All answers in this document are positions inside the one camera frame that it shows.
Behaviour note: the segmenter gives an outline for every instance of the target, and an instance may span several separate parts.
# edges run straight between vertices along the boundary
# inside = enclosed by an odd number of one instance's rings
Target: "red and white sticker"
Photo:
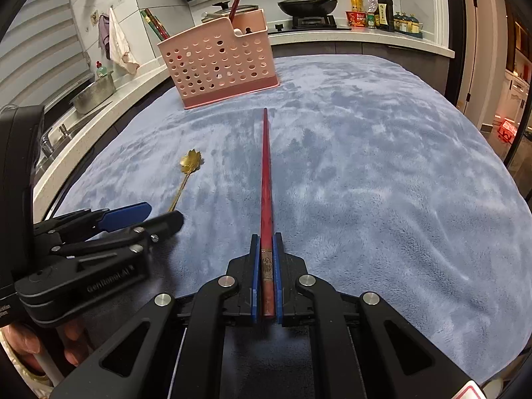
[[[486,399],[486,396],[474,381],[469,381],[452,399]]]

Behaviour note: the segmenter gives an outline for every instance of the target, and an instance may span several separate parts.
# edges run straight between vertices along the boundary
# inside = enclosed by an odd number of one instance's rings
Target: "fuzzy blue blanket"
[[[278,58],[281,86],[183,110],[171,89],[99,154],[59,213],[139,201],[165,212],[189,149],[204,165],[177,205],[185,225],[152,278],[91,311],[100,343],[161,291],[225,272],[260,231],[262,109],[270,118],[275,230],[309,272],[392,304],[477,382],[532,329],[532,216],[478,130],[417,76],[380,58]],[[222,396],[312,394],[307,338],[229,331]]]

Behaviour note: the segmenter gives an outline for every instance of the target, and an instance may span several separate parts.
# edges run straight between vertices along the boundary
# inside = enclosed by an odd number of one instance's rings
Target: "stove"
[[[351,30],[350,27],[339,27],[333,15],[292,17],[292,28],[285,29],[283,24],[276,24],[275,30],[268,34],[289,33],[293,31],[319,31],[319,30]]]

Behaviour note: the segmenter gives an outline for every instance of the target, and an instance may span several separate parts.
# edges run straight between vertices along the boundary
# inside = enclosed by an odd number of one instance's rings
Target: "gray roller blind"
[[[90,75],[69,0],[27,0],[0,42],[0,106],[51,102]]]

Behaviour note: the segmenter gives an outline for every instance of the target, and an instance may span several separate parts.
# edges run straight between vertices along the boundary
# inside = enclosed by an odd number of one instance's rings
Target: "pink basket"
[[[253,33],[236,36],[233,29]],[[159,44],[185,109],[279,85],[264,13],[219,18]]]

